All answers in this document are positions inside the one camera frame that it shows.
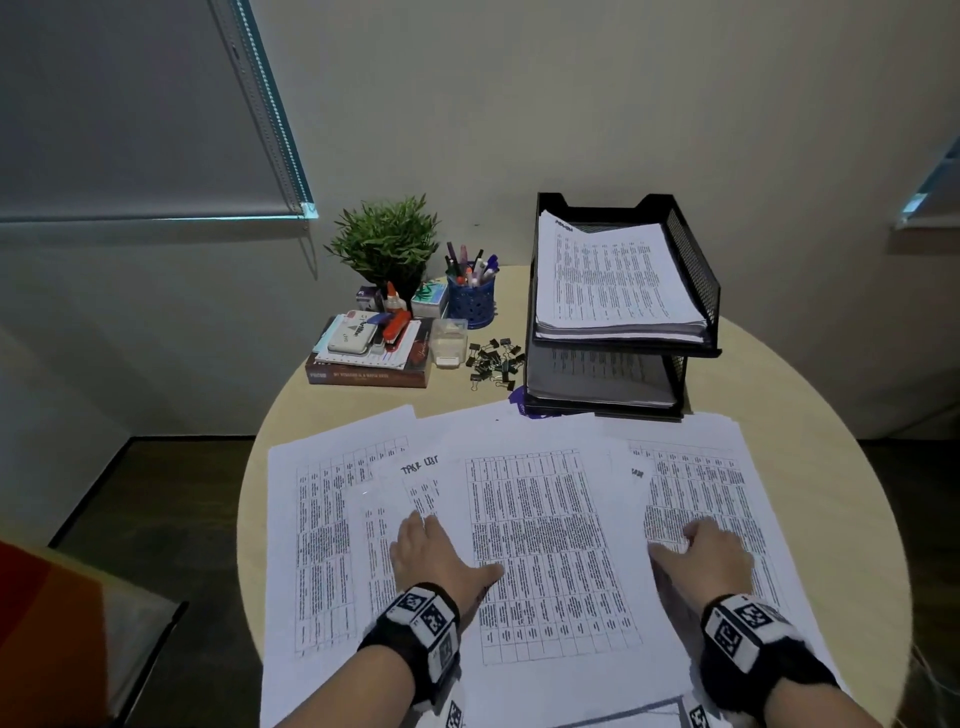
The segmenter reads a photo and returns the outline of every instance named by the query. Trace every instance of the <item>brown book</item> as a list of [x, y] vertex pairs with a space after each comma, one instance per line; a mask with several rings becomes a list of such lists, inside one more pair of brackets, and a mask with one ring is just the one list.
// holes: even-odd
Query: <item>brown book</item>
[[[324, 331], [333, 323], [326, 322]], [[358, 387], [426, 387], [430, 378], [430, 328], [433, 319], [419, 319], [420, 330], [403, 369], [355, 367], [350, 364], [330, 364], [317, 361], [313, 352], [306, 360], [306, 378], [311, 384], [349, 384]]]

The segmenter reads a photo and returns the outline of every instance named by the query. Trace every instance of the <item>forearm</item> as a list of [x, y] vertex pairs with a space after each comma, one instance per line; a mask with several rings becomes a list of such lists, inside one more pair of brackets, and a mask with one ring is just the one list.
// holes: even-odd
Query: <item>forearm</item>
[[365, 647], [279, 728], [397, 728], [414, 699], [414, 676], [389, 647]]
[[832, 685], [799, 685], [783, 679], [770, 693], [763, 716], [769, 728], [880, 728]]

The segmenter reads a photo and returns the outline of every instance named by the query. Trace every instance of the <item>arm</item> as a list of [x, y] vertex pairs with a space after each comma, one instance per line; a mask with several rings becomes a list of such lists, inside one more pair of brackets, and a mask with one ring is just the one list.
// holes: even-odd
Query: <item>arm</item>
[[[688, 523], [684, 535], [690, 543], [686, 553], [650, 544], [650, 557], [698, 616], [719, 596], [753, 592], [754, 558], [739, 536], [721, 530], [713, 519]], [[763, 716], [770, 728], [879, 728], [843, 691], [785, 679], [770, 693]]]
[[[435, 516], [417, 511], [400, 525], [390, 544], [396, 590], [439, 584], [457, 602], [461, 630], [469, 625], [489, 589], [503, 575], [499, 564], [467, 566]], [[414, 676], [389, 647], [365, 647], [323, 683], [278, 728], [396, 728], [414, 699]]]

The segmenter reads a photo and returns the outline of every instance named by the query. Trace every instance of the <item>glue bottle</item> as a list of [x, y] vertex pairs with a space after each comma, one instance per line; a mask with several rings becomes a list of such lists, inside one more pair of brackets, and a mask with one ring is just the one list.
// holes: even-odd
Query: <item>glue bottle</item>
[[407, 310], [407, 302], [396, 294], [394, 285], [389, 281], [387, 281], [387, 300], [383, 302], [383, 307], [393, 312]]

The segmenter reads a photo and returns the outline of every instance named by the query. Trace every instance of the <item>blue pen cup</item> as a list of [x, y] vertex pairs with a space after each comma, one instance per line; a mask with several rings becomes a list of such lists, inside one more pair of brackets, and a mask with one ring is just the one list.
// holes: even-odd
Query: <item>blue pen cup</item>
[[456, 279], [446, 277], [450, 288], [450, 303], [446, 308], [446, 318], [467, 319], [468, 328], [483, 328], [493, 320], [493, 285], [496, 276], [483, 285], [472, 288], [459, 285]]

